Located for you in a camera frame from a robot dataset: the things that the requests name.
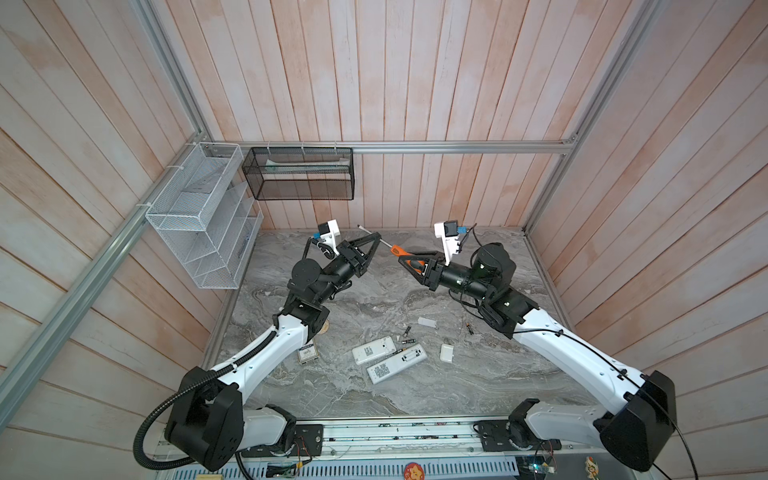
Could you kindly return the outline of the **orange handled screwdriver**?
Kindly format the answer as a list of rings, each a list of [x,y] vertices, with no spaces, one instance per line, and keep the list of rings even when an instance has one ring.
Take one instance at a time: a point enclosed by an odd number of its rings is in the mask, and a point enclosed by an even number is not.
[[[357,228],[358,228],[358,229],[360,229],[361,231],[365,232],[365,233],[371,234],[371,231],[369,231],[368,229],[366,229],[366,228],[365,228],[365,227],[363,227],[362,225],[357,225]],[[383,244],[384,244],[386,247],[388,247],[388,248],[389,248],[389,251],[390,251],[390,252],[391,252],[391,253],[392,253],[394,256],[396,256],[396,257],[398,257],[398,258],[404,258],[404,257],[406,257],[406,256],[412,256],[412,253],[410,253],[410,252],[406,251],[404,248],[402,248],[402,247],[400,247],[400,246],[398,246],[398,245],[392,245],[392,244],[390,244],[390,243],[386,242],[385,240],[381,240],[381,242],[382,242],[382,243],[383,243]],[[409,266],[412,266],[412,265],[417,265],[417,266],[419,266],[419,267],[423,267],[423,266],[424,266],[424,262],[423,262],[422,260],[407,260],[407,264],[408,264]]]

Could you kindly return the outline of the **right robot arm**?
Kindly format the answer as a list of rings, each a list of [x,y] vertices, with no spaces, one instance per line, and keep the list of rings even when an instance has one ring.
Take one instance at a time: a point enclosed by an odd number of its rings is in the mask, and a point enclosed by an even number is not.
[[[568,440],[601,447],[623,465],[647,472],[680,435],[674,382],[645,374],[601,352],[511,285],[516,268],[499,243],[479,247],[464,266],[438,251],[404,253],[398,262],[421,285],[451,297],[506,338],[542,355],[597,400],[594,413],[528,399],[509,415],[518,446]]]

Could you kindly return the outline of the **white air conditioner remote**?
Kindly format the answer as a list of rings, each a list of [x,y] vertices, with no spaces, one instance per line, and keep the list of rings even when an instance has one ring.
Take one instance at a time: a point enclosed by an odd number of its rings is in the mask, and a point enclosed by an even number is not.
[[[394,340],[390,336],[386,336],[355,347],[352,350],[352,355],[356,365],[363,365],[385,358],[395,351],[396,345]]]

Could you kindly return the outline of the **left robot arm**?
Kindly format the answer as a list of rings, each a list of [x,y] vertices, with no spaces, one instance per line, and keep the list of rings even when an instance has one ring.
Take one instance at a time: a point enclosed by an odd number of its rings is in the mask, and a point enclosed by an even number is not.
[[[135,461],[155,471],[198,463],[214,472],[253,447],[272,447],[282,454],[295,450],[292,414],[272,404],[248,410],[245,403],[277,366],[321,331],[329,315],[325,302],[366,273],[380,243],[380,234],[371,233],[341,241],[325,266],[308,256],[295,263],[286,301],[271,326],[212,369],[188,371],[178,390],[138,427],[133,441]],[[144,450],[150,427],[164,412],[170,414],[164,437],[183,452],[181,459],[156,460]]]

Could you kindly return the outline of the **white AC remote battery cover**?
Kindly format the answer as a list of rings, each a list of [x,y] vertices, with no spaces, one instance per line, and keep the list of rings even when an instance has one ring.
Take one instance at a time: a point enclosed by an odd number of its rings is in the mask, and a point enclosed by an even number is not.
[[[454,358],[454,346],[442,344],[440,347],[439,359],[444,363],[452,363]]]

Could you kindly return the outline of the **white TV remote control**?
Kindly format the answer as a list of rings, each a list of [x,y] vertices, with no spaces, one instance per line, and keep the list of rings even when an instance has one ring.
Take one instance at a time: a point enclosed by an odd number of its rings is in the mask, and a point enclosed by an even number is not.
[[[427,359],[421,344],[416,344],[367,368],[371,382],[379,384]]]

